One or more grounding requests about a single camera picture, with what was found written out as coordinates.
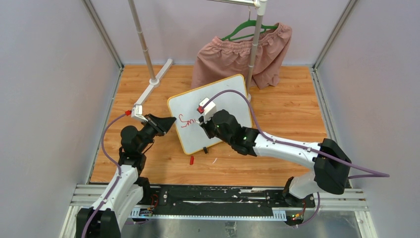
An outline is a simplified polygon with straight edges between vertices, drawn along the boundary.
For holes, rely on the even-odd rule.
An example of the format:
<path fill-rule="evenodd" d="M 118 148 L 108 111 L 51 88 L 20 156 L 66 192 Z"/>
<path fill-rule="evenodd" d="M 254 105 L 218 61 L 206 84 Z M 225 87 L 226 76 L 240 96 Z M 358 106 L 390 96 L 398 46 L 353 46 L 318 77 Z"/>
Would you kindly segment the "yellow framed whiteboard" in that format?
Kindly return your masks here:
<path fill-rule="evenodd" d="M 236 74 L 231 77 L 183 92 L 170 97 L 167 105 L 171 116 L 176 118 L 174 124 L 186 155 L 194 154 L 204 147 L 209 148 L 221 142 L 218 138 L 209 139 L 204 130 L 195 123 L 199 120 L 197 108 L 204 98 L 211 98 L 224 90 L 235 90 L 246 96 L 246 84 L 244 76 Z M 253 125 L 252 116 L 245 100 L 236 93 L 223 93 L 213 100 L 216 110 L 226 110 L 233 115 L 241 126 Z"/>

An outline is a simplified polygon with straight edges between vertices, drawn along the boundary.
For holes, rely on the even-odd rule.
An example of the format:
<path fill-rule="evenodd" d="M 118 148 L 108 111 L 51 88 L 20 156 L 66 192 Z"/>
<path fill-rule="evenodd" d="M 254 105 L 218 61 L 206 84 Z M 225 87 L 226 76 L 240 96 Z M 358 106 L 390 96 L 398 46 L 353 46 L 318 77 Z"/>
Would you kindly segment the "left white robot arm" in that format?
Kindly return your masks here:
<path fill-rule="evenodd" d="M 145 116 L 143 127 L 129 125 L 121 130 L 119 159 L 108 159 L 116 165 L 116 172 L 104 192 L 88 208 L 76 216 L 77 238 L 119 238 L 129 215 L 137 204 L 148 204 L 152 198 L 150 182 L 140 174 L 145 167 L 146 152 L 155 137 L 166 135 L 175 117 Z"/>

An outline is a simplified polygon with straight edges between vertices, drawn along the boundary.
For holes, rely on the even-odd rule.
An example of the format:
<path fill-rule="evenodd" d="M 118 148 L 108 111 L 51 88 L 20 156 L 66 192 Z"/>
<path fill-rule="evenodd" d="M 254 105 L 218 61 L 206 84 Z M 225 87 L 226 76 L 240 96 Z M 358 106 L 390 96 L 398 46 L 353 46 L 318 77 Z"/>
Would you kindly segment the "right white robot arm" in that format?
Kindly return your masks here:
<path fill-rule="evenodd" d="M 351 160 L 332 139 L 308 143 L 276 137 L 241 126 L 226 110 L 216 112 L 209 119 L 199 117 L 199 125 L 208 138 L 222 140 L 241 155 L 273 157 L 309 168 L 310 172 L 288 179 L 283 200 L 289 207 L 297 206 L 315 192 L 344 193 Z"/>

